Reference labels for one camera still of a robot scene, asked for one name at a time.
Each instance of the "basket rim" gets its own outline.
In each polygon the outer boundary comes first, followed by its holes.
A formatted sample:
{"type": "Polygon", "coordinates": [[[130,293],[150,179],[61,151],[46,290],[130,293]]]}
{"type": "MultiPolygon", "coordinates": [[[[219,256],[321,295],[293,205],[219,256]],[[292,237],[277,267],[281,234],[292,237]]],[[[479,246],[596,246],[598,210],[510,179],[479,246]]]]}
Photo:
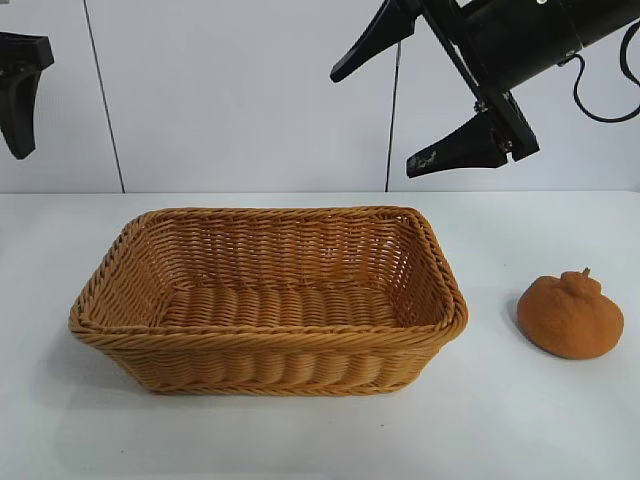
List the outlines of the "basket rim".
{"type": "Polygon", "coordinates": [[[134,337],[155,337],[155,338],[171,338],[173,340],[191,339],[207,337],[213,339],[214,337],[243,336],[251,335],[254,339],[273,338],[280,335],[310,335],[313,334],[317,338],[318,334],[322,334],[332,338],[343,338],[350,335],[362,336],[366,334],[371,340],[372,337],[380,337],[380,339],[397,339],[401,341],[404,339],[405,343],[410,341],[414,343],[419,340],[418,337],[426,336],[431,341],[433,336],[440,336],[448,330],[458,330],[460,326],[464,328],[467,321],[467,306],[458,289],[458,285],[453,277],[453,273],[449,267],[449,264],[444,257],[442,250],[437,242],[435,233],[422,215],[422,213],[412,207],[399,207],[399,206],[359,206],[359,207],[309,207],[309,208],[198,208],[198,207],[179,207],[179,208],[164,208],[159,210],[153,210],[139,215],[130,222],[128,222],[123,228],[118,238],[114,241],[113,245],[105,255],[100,267],[94,272],[90,280],[83,288],[81,294],[71,308],[71,315],[69,319],[69,328],[72,333],[79,337],[89,340],[97,340],[95,337],[99,336],[105,341],[118,342],[119,340],[126,340],[134,337]],[[105,275],[105,270],[108,271],[108,267],[116,263],[118,260],[118,252],[122,253],[127,247],[127,242],[137,238],[141,235],[144,226],[148,222],[157,218],[172,216],[188,215],[203,215],[203,216],[238,216],[245,215],[248,218],[255,218],[256,214],[261,216],[269,215],[287,215],[295,214],[300,215],[300,212],[307,213],[313,216],[318,215],[318,218],[327,218],[328,215],[357,215],[363,217],[370,217],[374,213],[381,213],[386,215],[403,215],[408,217],[414,224],[416,234],[419,235],[423,246],[427,247],[427,253],[432,257],[433,264],[429,264],[432,273],[435,276],[436,283],[440,293],[445,298],[445,315],[437,323],[431,325],[417,325],[411,327],[379,327],[375,325],[369,326],[350,326],[350,325],[327,325],[321,327],[314,326],[277,326],[277,327],[254,327],[254,326],[198,326],[198,327],[148,327],[144,325],[131,325],[131,326],[115,326],[107,327],[91,320],[87,313],[91,304],[96,298],[99,298],[100,290],[103,285],[108,281],[108,274],[105,275]]]}

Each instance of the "woven basket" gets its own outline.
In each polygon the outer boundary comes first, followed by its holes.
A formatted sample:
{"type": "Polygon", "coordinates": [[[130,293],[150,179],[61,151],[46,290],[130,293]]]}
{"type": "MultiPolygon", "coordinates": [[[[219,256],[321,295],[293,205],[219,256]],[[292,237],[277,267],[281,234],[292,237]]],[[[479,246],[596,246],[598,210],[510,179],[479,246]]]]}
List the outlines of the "woven basket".
{"type": "Polygon", "coordinates": [[[413,209],[170,209],[125,227],[69,327],[155,392],[366,395],[466,322],[413,209]]]}

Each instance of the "white table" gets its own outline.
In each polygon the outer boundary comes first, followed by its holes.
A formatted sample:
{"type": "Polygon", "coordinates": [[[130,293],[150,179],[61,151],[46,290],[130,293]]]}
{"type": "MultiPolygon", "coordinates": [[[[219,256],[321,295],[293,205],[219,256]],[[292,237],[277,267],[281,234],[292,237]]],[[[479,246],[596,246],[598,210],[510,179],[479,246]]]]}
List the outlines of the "white table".
{"type": "Polygon", "coordinates": [[[640,195],[0,196],[0,478],[640,478],[640,195]],[[467,330],[396,394],[165,397],[67,332],[126,221],[169,206],[396,204],[432,222],[467,330]],[[554,358],[514,325],[539,275],[589,266],[626,314],[618,348],[554,358]]]}

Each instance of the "black cable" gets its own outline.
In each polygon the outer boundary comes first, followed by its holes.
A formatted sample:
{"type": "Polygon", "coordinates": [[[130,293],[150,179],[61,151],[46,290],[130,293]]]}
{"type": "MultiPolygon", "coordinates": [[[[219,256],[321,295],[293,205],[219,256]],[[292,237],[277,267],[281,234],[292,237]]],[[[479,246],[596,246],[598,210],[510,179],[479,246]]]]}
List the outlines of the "black cable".
{"type": "MultiPolygon", "coordinates": [[[[622,70],[622,73],[624,74],[625,77],[627,77],[631,82],[633,82],[635,85],[640,87],[640,80],[638,80],[638,78],[631,71],[631,68],[629,67],[629,59],[628,59],[629,44],[631,43],[631,40],[633,39],[635,34],[638,33],[638,30],[640,30],[640,22],[631,25],[631,27],[629,27],[629,30],[627,30],[627,33],[625,33],[624,38],[622,39],[622,46],[620,47],[620,70],[622,70]]],[[[640,106],[638,106],[637,109],[635,109],[633,112],[629,113],[628,115],[625,115],[623,117],[617,117],[617,118],[605,118],[605,117],[600,117],[598,115],[594,115],[593,113],[591,113],[582,103],[582,100],[580,99],[580,93],[578,91],[578,87],[580,86],[580,81],[582,80],[582,75],[584,74],[584,69],[586,67],[586,62],[584,58],[582,57],[582,55],[574,54],[568,57],[567,60],[563,63],[563,65],[574,59],[578,59],[580,61],[580,73],[578,74],[578,79],[576,80],[576,83],[573,86],[573,98],[576,101],[576,104],[578,105],[578,107],[580,107],[580,110],[582,110],[587,117],[602,123],[621,123],[621,122],[626,122],[628,120],[632,120],[636,118],[638,115],[640,115],[640,106]]]]}

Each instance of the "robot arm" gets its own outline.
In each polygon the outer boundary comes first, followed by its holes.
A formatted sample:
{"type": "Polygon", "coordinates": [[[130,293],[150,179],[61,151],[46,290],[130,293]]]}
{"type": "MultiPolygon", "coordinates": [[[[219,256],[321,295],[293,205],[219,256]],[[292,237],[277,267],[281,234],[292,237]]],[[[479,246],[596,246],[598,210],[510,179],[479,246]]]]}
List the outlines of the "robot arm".
{"type": "MultiPolygon", "coordinates": [[[[577,52],[637,20],[640,1],[473,0],[461,7],[455,0],[385,0],[364,34],[334,66],[331,79],[342,81],[411,36],[420,16],[477,101],[475,117],[407,161],[409,177],[455,168],[497,168],[507,163],[507,154],[517,161],[537,152],[536,137],[510,90],[554,65],[576,57],[584,62],[577,52]]],[[[624,55],[639,27],[635,24],[625,36],[624,55]]],[[[640,86],[626,58],[621,64],[625,75],[640,86]]],[[[574,90],[586,112],[577,84],[574,90]]],[[[591,116],[620,121],[639,114],[640,109],[622,119],[591,116]]]]}

